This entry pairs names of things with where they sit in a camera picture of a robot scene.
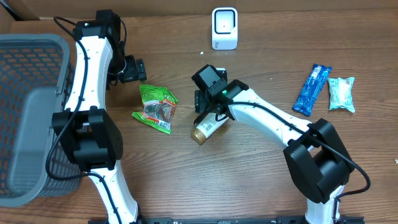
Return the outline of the white cream tube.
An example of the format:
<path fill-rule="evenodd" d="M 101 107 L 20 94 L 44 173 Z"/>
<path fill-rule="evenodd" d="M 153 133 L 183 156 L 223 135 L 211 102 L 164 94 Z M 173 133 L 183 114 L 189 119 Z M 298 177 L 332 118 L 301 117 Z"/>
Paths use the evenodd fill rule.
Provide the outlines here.
<path fill-rule="evenodd" d="M 191 138 L 199 145 L 202 145 L 228 119 L 229 117 L 225 114 L 218 116 L 216 113 L 208 113 L 192 131 Z"/>

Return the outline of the green snack bag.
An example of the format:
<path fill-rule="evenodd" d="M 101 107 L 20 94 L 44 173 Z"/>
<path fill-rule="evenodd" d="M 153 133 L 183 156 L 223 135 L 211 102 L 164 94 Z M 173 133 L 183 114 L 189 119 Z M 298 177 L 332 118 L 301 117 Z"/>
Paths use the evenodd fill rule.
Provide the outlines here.
<path fill-rule="evenodd" d="M 143 110 L 132 116 L 165 134 L 171 134 L 171 122 L 178 99 L 166 88 L 142 84 L 139 86 Z"/>

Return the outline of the blue snack wrapper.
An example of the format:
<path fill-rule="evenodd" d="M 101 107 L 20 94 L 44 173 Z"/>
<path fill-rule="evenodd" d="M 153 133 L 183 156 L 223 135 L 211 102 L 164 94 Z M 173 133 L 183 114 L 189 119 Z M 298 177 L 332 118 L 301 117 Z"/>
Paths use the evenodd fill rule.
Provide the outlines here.
<path fill-rule="evenodd" d="M 312 71 L 305 81 L 299 96 L 294 103 L 292 109 L 305 116 L 312 114 L 314 104 L 322 91 L 327 78 L 332 71 L 332 67 L 324 65 L 313 64 Z"/>

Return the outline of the mint tissue wipes pack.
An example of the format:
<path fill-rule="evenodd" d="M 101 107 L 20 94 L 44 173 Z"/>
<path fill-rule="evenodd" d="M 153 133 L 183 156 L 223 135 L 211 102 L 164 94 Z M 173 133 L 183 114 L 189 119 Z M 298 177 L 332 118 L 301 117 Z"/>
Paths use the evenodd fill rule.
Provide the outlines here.
<path fill-rule="evenodd" d="M 354 77 L 328 78 L 330 105 L 329 110 L 345 109 L 351 113 L 356 110 L 353 105 L 352 88 Z"/>

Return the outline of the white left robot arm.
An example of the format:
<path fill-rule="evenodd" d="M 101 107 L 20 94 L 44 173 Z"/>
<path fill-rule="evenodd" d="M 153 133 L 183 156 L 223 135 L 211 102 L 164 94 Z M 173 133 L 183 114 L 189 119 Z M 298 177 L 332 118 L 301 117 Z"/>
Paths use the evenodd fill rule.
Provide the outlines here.
<path fill-rule="evenodd" d="M 58 181 L 89 177 L 107 210 L 107 223 L 145 223 L 123 174 L 122 134 L 106 111 L 110 84 L 145 80 L 144 63 L 125 54 L 126 25 L 112 10 L 99 10 L 95 19 L 73 26 L 67 32 L 76 45 L 73 86 L 64 110 L 52 115 L 57 137 L 45 161 L 46 173 Z M 76 175 L 61 177 L 51 171 L 57 146 L 78 166 Z"/>

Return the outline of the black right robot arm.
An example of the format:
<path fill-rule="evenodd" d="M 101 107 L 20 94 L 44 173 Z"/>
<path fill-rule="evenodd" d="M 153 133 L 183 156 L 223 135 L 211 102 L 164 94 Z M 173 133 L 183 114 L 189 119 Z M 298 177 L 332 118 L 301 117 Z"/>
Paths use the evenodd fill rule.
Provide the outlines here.
<path fill-rule="evenodd" d="M 279 216 L 264 223 L 364 223 L 363 217 L 339 213 L 341 198 L 370 188 L 367 173 L 352 161 L 334 126 L 296 118 L 263 100 L 224 68 L 205 65 L 193 76 L 195 91 L 191 137 L 203 144 L 227 119 L 244 123 L 283 150 L 290 176 L 307 199 L 304 215 Z"/>

